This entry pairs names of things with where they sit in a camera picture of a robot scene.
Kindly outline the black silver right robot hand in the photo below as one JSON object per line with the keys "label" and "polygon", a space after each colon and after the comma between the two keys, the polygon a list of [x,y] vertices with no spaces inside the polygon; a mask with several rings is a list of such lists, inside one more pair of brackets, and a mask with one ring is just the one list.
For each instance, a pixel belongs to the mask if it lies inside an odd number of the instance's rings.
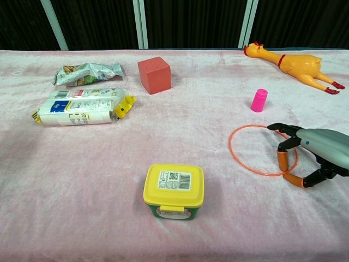
{"label": "black silver right robot hand", "polygon": [[[267,128],[289,136],[277,149],[279,168],[289,183],[310,188],[336,175],[348,176],[348,135],[330,129],[304,129],[283,123],[273,123]],[[320,164],[320,168],[307,177],[298,177],[288,168],[288,150],[298,146],[311,152]]]}

